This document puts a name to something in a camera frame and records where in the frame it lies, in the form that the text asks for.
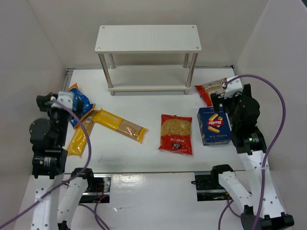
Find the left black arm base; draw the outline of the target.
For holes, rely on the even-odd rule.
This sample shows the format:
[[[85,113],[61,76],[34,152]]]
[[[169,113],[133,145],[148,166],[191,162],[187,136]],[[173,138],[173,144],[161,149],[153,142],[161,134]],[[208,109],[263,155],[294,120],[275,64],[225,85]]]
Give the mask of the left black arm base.
[[[80,203],[109,203],[111,179],[112,177],[110,174],[94,174],[94,182],[85,190],[80,199]]]

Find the blue orange pasta bag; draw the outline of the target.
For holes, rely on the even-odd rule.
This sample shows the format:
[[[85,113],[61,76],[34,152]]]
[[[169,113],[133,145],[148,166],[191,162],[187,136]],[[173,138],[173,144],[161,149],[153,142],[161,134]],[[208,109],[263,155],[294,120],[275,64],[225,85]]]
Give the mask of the blue orange pasta bag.
[[[80,99],[81,101],[83,101],[83,114],[80,118],[80,121],[83,121],[86,116],[94,110],[95,104],[91,103],[89,98],[79,90],[77,83],[69,87],[67,91],[74,93],[74,99]]]

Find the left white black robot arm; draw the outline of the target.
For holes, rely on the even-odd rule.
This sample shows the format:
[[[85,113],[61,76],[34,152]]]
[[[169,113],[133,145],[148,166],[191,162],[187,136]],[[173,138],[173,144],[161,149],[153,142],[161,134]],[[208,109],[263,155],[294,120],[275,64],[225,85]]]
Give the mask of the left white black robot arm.
[[[72,92],[50,93],[36,98],[47,118],[35,120],[29,127],[34,153],[32,175],[35,179],[35,208],[31,229],[69,230],[83,193],[94,185],[92,169],[75,168],[64,181],[68,156],[64,149],[69,120],[80,121],[83,103]]]

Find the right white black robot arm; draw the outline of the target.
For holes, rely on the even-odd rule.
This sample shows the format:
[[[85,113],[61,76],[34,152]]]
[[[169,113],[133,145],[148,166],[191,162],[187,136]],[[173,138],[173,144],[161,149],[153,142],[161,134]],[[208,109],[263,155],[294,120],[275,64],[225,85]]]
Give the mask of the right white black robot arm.
[[[294,225],[277,196],[265,159],[268,153],[263,134],[257,127],[260,105],[251,96],[250,84],[224,83],[225,92],[212,94],[215,111],[222,109],[231,125],[231,140],[243,162],[250,191],[236,178],[229,165],[214,166],[211,175],[230,195],[240,210],[245,230],[285,230]]]

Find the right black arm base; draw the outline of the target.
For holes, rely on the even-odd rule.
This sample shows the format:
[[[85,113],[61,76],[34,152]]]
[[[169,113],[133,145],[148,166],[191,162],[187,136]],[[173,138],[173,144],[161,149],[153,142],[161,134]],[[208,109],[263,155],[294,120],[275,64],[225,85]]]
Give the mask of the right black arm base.
[[[191,184],[196,188],[198,202],[227,199],[228,193],[213,181],[210,171],[195,172],[194,177],[195,179],[191,181]]]

